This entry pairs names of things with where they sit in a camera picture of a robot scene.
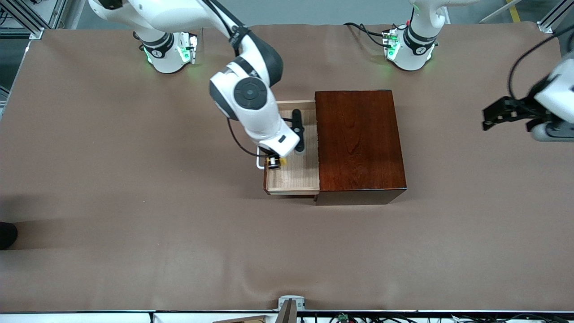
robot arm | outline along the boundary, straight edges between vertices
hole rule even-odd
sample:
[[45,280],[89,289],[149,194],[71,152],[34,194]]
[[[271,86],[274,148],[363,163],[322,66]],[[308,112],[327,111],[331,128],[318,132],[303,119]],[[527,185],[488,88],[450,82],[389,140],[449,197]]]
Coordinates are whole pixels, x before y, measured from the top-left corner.
[[526,130],[537,141],[574,142],[574,52],[522,99],[502,97],[483,110],[483,130],[531,119]]
[[269,155],[285,157],[300,141],[278,112],[270,87],[283,73],[283,61],[269,44],[246,28],[217,0],[88,0],[105,20],[131,26],[148,60],[159,72],[181,69],[188,42],[182,30],[214,26],[241,54],[215,74],[210,95],[223,114],[239,121],[251,140]]
[[466,6],[480,0],[409,0],[413,17],[408,26],[390,30],[384,43],[387,59],[399,68],[415,71],[431,58],[435,41],[446,23],[443,7]]

metal frame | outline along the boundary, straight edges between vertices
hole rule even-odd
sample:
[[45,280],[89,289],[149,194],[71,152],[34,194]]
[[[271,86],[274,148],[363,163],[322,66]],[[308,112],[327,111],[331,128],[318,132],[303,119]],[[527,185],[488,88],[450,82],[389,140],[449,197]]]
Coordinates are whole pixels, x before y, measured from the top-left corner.
[[[20,71],[22,70],[22,63],[24,62],[24,59],[26,58],[26,55],[28,54],[28,49],[30,48],[30,43],[33,40],[28,41],[28,45],[26,46],[26,50],[24,50],[24,55],[22,56],[22,60],[20,61],[20,66],[18,67],[18,71],[16,72],[16,77],[14,78],[14,80],[16,80],[18,78],[18,76],[20,75]],[[4,88],[3,86],[0,86],[0,91],[2,93],[7,93],[7,98],[5,101],[3,101],[3,105],[1,104],[2,102],[0,102],[0,106],[2,109],[0,109],[0,120],[2,119],[2,115],[4,114],[4,109],[6,107],[6,105],[8,104],[8,101],[10,100],[10,94],[11,91],[9,91],[8,89]]]
[[485,18],[483,18],[481,21],[479,21],[479,24],[483,24],[485,23],[487,20],[494,18],[496,16],[498,16],[499,14],[501,14],[503,11],[509,9],[510,7],[516,5],[518,2],[521,2],[522,0],[512,0],[509,3],[505,4],[504,6],[502,6],[500,9],[498,9],[497,11],[489,14],[488,16],[486,16]]
[[49,21],[22,0],[2,0],[2,6],[22,28],[0,28],[0,38],[40,39],[44,29],[56,29],[68,0],[56,0],[56,6]]
[[562,0],[538,22],[538,27],[543,33],[553,33],[566,15],[574,8],[574,0]]
[[8,89],[6,89],[5,87],[0,85],[0,95],[4,98],[4,99],[0,99],[0,116],[2,115],[2,113],[4,112],[4,107],[6,106],[6,103],[8,102],[8,96],[10,95],[10,91],[8,91]]

cable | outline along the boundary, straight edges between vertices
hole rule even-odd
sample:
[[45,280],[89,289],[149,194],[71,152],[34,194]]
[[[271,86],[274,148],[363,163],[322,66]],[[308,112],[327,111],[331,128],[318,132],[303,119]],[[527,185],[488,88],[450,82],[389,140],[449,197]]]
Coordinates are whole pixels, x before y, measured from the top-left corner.
[[408,323],[417,323],[417,321],[411,320],[410,318],[407,318],[406,316],[400,315],[400,314],[393,314],[393,316],[395,318],[399,318],[400,320],[404,320],[407,321]]
[[401,321],[397,320],[397,319],[394,318],[394,317],[384,317],[381,322],[385,322],[385,321],[387,321],[387,320],[393,321],[393,322],[395,322],[395,323],[404,323],[404,322],[401,322]]
[[[409,24],[413,21],[413,17],[414,17],[414,7],[413,7],[413,10],[410,12]],[[405,29],[407,29],[409,26],[408,26],[408,25],[405,25],[403,28],[399,28],[399,27],[397,27],[397,25],[393,24],[393,27],[394,27],[394,28],[397,28],[398,30],[405,30]]]
[[518,314],[518,315],[513,316],[511,318],[507,318],[505,320],[497,320],[497,319],[492,320],[492,318],[480,319],[480,318],[475,318],[475,317],[471,317],[471,316],[461,316],[460,318],[465,318],[468,320],[467,321],[459,321],[459,323],[485,323],[485,322],[507,323],[510,320],[516,320],[517,318],[520,318],[520,317],[526,317],[527,319],[536,319],[536,320],[544,321],[546,323],[552,323],[552,320],[550,320],[548,318],[534,315],[534,314],[528,314],[528,313]]
[[[215,5],[210,0],[203,0],[203,2],[211,9],[211,11],[213,11],[216,14],[216,16],[219,18],[219,20],[221,20],[221,23],[223,24],[223,26],[225,27],[225,30],[227,30],[227,33],[229,34],[229,37],[231,38],[231,36],[233,35],[233,33],[231,32],[231,28],[229,28],[229,26],[227,25],[225,20],[223,20],[223,17],[219,13],[219,11],[215,7]],[[234,49],[234,53],[235,53],[235,57],[239,56],[239,50],[238,49]]]
[[574,41],[574,33],[572,33],[570,35],[570,37],[568,38],[568,42],[566,45],[566,52],[570,53],[572,52],[572,42]]
[[536,49],[539,49],[540,47],[542,47],[544,44],[548,43],[550,40],[555,39],[556,37],[560,37],[564,34],[566,34],[567,32],[571,31],[574,29],[574,25],[562,30],[559,33],[556,33],[550,37],[548,37],[547,39],[541,41],[540,43],[536,44],[533,48],[530,48],[528,51],[526,51],[524,54],[522,54],[512,65],[510,72],[508,74],[508,93],[510,94],[510,97],[512,97],[512,99],[516,99],[516,96],[514,95],[514,90],[512,89],[512,80],[514,77],[514,72],[516,72],[516,68],[518,67],[518,65],[520,64],[520,62],[526,58],[528,55],[532,54],[532,52],[534,52]]
[[390,48],[390,45],[383,44],[383,43],[379,43],[378,41],[376,41],[376,40],[371,36],[371,35],[375,35],[375,36],[382,37],[382,35],[381,35],[380,33],[375,33],[375,32],[372,32],[372,31],[370,31],[370,30],[367,30],[367,28],[366,28],[363,24],[357,25],[357,24],[355,24],[355,23],[353,23],[353,22],[348,22],[348,23],[343,24],[343,25],[344,25],[344,26],[353,26],[353,27],[356,27],[356,28],[358,28],[360,31],[366,33],[367,36],[368,36],[369,38],[371,38],[371,40],[372,40],[375,44],[377,44],[377,45],[379,45],[379,46],[382,46],[382,47],[385,47],[385,48]]
[[260,158],[279,157],[279,155],[277,155],[276,153],[273,153],[271,155],[257,155],[254,152],[248,151],[239,143],[239,140],[237,140],[237,138],[235,137],[235,133],[233,132],[233,128],[231,127],[231,119],[229,119],[229,118],[227,118],[227,125],[229,126],[229,131],[231,132],[231,137],[233,137],[233,140],[235,140],[235,143],[237,144],[237,146],[239,146],[241,148],[241,150],[243,150],[247,154],[254,156],[254,157],[260,157]]
[[8,19],[8,12],[0,8],[0,25],[4,24],[4,22],[6,22],[6,19]]

open drawer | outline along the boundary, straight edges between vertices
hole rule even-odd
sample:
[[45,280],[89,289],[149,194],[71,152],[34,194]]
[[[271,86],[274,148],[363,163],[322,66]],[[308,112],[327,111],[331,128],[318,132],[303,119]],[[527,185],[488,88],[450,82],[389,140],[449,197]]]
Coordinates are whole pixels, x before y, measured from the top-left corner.
[[316,195],[319,193],[319,146],[317,143],[317,118],[315,100],[278,101],[279,113],[291,118],[291,111],[301,110],[305,132],[305,151],[289,154],[286,165],[278,170],[265,167],[263,189],[269,195]]
[[277,102],[282,117],[301,110],[305,151],[265,168],[270,195],[311,195],[317,205],[387,204],[406,190],[390,90],[321,91],[315,100]]

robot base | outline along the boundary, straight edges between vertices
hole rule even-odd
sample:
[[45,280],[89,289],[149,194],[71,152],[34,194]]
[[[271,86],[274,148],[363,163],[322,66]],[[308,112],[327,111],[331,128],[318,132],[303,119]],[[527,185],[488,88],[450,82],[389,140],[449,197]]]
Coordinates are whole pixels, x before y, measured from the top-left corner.
[[423,67],[427,60],[431,59],[431,53],[435,45],[432,45],[423,55],[415,55],[402,41],[403,33],[406,32],[405,27],[403,25],[398,29],[392,29],[388,33],[383,33],[383,44],[390,45],[390,48],[385,48],[385,57],[398,68],[405,71],[416,71]]
[[143,49],[148,62],[160,73],[171,74],[182,69],[186,64],[195,63],[197,36],[189,33],[173,33],[172,47],[161,57],[161,52]]
[[574,124],[565,121],[558,126],[550,126],[548,122],[536,125],[531,130],[532,138],[536,141],[550,143],[574,143]]

